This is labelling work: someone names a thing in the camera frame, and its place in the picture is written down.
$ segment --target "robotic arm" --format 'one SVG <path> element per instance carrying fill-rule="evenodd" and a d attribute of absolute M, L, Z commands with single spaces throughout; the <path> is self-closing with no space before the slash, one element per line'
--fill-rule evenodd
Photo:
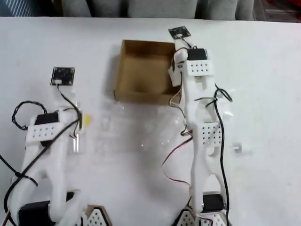
<path fill-rule="evenodd" d="M 22 172 L 32 180 L 18 178 L 12 184 L 9 210 L 14 224 L 19 226 L 73 226 L 87 206 L 80 191 L 67 190 L 65 178 L 69 132 L 74 135 L 83 132 L 78 126 L 81 121 L 79 109 L 71 107 L 70 104 L 74 104 L 61 92 L 64 90 L 69 97 L 74 96 L 72 87 L 59 88 L 66 80 L 72 78 L 73 82 L 73 76 L 68 78 L 65 71 L 55 77 L 55 70 L 52 89 L 58 110 L 33 117 L 27 130 Z M 44 178 L 51 182 L 50 200 L 30 203 L 36 189 L 34 182 Z"/>
<path fill-rule="evenodd" d="M 223 169 L 224 123 L 217 100 L 232 102 L 228 93 L 214 80 L 214 67 L 206 49 L 193 46 L 183 37 L 190 36 L 185 27 L 171 29 L 176 52 L 169 74 L 173 86 L 182 86 L 185 101 L 185 126 L 193 132 L 194 157 L 191 168 L 191 201 L 196 216 L 208 216 L 226 209 L 227 225 L 229 192 Z M 206 180 L 214 174 L 220 192 L 204 192 Z"/>

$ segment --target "white table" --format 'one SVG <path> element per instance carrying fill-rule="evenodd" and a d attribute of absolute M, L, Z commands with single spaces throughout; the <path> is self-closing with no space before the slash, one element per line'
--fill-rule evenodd
<path fill-rule="evenodd" d="M 237 191 L 230 197 L 235 203 L 231 222 L 300 225 L 301 24 L 0 18 L 1 154 L 17 169 L 21 166 L 25 133 L 11 123 L 15 106 L 30 99 L 52 108 L 53 67 L 74 66 L 75 88 L 93 123 L 85 153 L 70 156 L 68 181 L 91 204 L 104 205 L 115 226 L 170 225 L 188 199 L 187 187 L 166 180 L 160 168 L 180 143 L 176 131 L 181 127 L 175 124 L 180 116 L 166 107 L 115 104 L 112 86 L 122 39 L 172 42 L 168 28 L 181 25 L 193 34 L 195 44 L 211 50 L 217 83 L 236 90 L 234 136 L 246 153 L 239 158 L 227 153 L 231 161 L 226 161 L 226 172 L 233 170 L 227 177 Z M 28 122 L 35 113 L 37 108 L 24 107 L 17 120 Z M 140 119 L 134 121 L 131 113 Z M 170 127 L 161 128 L 161 120 Z M 146 130 L 157 131 L 152 140 L 144 137 Z M 171 145 L 159 144 L 168 140 Z M 189 144 L 171 158 L 166 171 L 189 180 L 191 159 Z M 12 176 L 1 163 L 1 200 Z"/>

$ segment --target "red wire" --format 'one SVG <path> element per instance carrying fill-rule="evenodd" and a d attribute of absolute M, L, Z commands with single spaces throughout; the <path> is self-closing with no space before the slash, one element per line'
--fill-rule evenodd
<path fill-rule="evenodd" d="M 168 154 L 168 156 L 165 158 L 165 160 L 163 161 L 161 167 L 163 167 L 163 165 L 164 165 L 165 162 L 168 160 L 168 158 L 169 158 L 169 157 L 170 157 L 177 149 L 179 149 L 180 147 L 182 147 L 184 144 L 187 144 L 187 143 L 190 142 L 191 140 L 192 140 L 192 137 L 190 137 L 189 139 L 185 140 L 184 142 L 182 142 L 181 144 L 179 144 L 177 147 L 175 147 L 175 148 Z M 164 172 L 164 170 L 163 170 L 163 173 L 164 173 L 165 177 L 167 177 L 168 179 L 170 179 L 170 180 L 172 180 L 172 181 L 174 181 L 174 182 L 180 182 L 180 183 L 187 184 L 187 185 L 189 186 L 189 188 L 191 187 L 191 185 L 190 185 L 188 182 L 186 182 L 186 181 L 183 181 L 183 180 L 177 180 L 177 179 L 174 179 L 174 178 L 169 177 L 169 176 Z"/>
<path fill-rule="evenodd" d="M 6 214 L 5 218 L 4 218 L 4 221 L 3 221 L 3 223 L 2 223 L 2 226 L 5 226 L 5 225 L 6 225 L 6 223 L 8 222 L 8 219 L 9 219 L 9 218 L 10 218 L 10 211 L 7 212 L 7 214 Z"/>

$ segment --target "gray chair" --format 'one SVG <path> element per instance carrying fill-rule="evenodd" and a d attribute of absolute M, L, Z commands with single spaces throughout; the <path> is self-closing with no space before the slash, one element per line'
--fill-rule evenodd
<path fill-rule="evenodd" d="M 64 16 L 91 16 L 92 12 L 97 17 L 253 20 L 254 0 L 63 0 L 62 3 Z"/>

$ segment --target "open cardboard box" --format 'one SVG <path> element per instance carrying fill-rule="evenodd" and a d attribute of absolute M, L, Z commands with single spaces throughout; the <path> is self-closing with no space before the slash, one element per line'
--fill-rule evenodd
<path fill-rule="evenodd" d="M 167 105 L 180 88 L 172 86 L 168 74 L 174 52 L 174 43 L 123 40 L 115 99 Z M 173 102 L 179 101 L 180 96 L 174 97 Z"/>

